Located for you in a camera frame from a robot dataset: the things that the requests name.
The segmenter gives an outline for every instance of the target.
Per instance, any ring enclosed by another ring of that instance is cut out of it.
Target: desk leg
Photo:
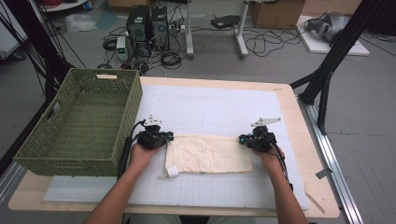
[[[241,49],[241,59],[248,56],[247,46],[245,45],[245,40],[242,37],[242,32],[244,31],[245,19],[248,14],[248,1],[244,1],[241,12],[241,20],[239,22],[239,29],[235,30],[236,40],[238,42],[239,48]]]
[[[186,33],[186,47],[187,57],[189,59],[194,58],[194,47],[192,44],[192,32],[191,32],[191,0],[187,1],[187,33]]]

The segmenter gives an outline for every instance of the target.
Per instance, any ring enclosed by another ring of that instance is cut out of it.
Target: cardboard box
[[[110,7],[151,6],[152,0],[107,0]]]
[[[255,3],[251,18],[257,28],[294,29],[305,0],[282,0],[275,4]]]
[[[325,11],[352,15],[360,3],[361,0],[306,0],[302,15],[320,16]]]

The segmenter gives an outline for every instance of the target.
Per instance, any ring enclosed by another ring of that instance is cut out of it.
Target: person's arm
[[[272,148],[269,152],[276,153],[276,150]],[[270,176],[273,184],[278,223],[308,223],[301,206],[298,204],[290,188],[289,182],[283,174],[282,166],[277,156],[256,150],[254,150],[254,153],[262,159],[262,165]]]
[[[159,150],[160,148],[146,150],[138,144],[133,145],[129,167],[105,198],[96,205],[84,223],[119,224],[123,211],[134,190],[137,178],[149,166],[151,157]]]

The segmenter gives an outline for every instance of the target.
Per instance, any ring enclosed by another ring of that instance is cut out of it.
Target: basket handle
[[[53,117],[58,113],[59,109],[61,109],[61,104],[59,102],[56,102],[51,111],[47,115],[48,121],[52,121]]]
[[[110,74],[96,74],[96,77],[99,79],[117,79],[118,78],[116,75],[110,75]]]

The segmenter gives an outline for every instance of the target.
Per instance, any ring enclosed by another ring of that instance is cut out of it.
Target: wooden table
[[[323,169],[320,159],[306,127],[302,112],[297,104],[294,92],[287,84],[253,83],[219,80],[141,77],[142,85],[164,85],[183,87],[223,88],[254,91],[273,91],[276,94],[283,118],[288,129],[291,147],[304,182],[304,190],[310,209],[307,217],[338,217],[338,205],[332,194],[327,177],[318,179],[316,173]],[[39,176],[27,172],[8,207],[12,210],[29,211],[79,211],[89,212],[96,203],[53,203],[44,202],[44,195],[52,177]],[[275,211],[263,209],[212,208],[128,205],[125,213],[205,215],[205,216],[253,216],[276,217]]]

